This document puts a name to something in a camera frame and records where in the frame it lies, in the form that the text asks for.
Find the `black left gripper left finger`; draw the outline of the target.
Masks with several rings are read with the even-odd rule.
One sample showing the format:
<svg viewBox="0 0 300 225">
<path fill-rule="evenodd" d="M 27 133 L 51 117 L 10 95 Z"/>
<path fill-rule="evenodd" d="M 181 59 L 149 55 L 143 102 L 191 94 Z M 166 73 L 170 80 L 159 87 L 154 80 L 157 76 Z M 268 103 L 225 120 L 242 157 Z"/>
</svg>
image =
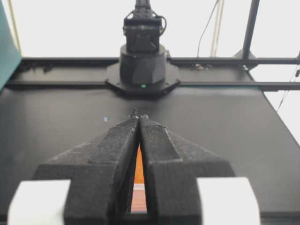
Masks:
<svg viewBox="0 0 300 225">
<path fill-rule="evenodd" d="M 104 134 L 44 163 L 33 180 L 70 180 L 64 209 L 67 225 L 107 225 L 130 212 L 138 150 L 139 117 L 129 118 Z"/>
</svg>

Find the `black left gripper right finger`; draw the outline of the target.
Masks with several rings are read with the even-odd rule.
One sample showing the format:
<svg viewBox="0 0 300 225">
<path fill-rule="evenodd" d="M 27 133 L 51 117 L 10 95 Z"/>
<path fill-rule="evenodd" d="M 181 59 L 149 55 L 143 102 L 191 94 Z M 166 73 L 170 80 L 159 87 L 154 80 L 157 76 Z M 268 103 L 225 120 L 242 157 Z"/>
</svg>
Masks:
<svg viewBox="0 0 300 225">
<path fill-rule="evenodd" d="M 234 177 L 230 162 L 147 115 L 140 117 L 139 130 L 148 213 L 159 225 L 201 224 L 196 179 Z"/>
</svg>

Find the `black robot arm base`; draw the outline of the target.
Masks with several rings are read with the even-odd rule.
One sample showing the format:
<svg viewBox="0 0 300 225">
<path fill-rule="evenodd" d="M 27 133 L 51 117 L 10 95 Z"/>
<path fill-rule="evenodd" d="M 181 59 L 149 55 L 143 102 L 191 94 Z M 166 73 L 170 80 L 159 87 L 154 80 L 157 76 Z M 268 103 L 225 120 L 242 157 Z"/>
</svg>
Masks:
<svg viewBox="0 0 300 225">
<path fill-rule="evenodd" d="M 125 18 L 126 44 L 120 48 L 119 62 L 106 70 L 106 84 L 127 95 L 157 96 L 180 84 L 179 69 L 167 59 L 160 44 L 166 19 L 157 15 L 148 0 L 138 0 Z"/>
</svg>

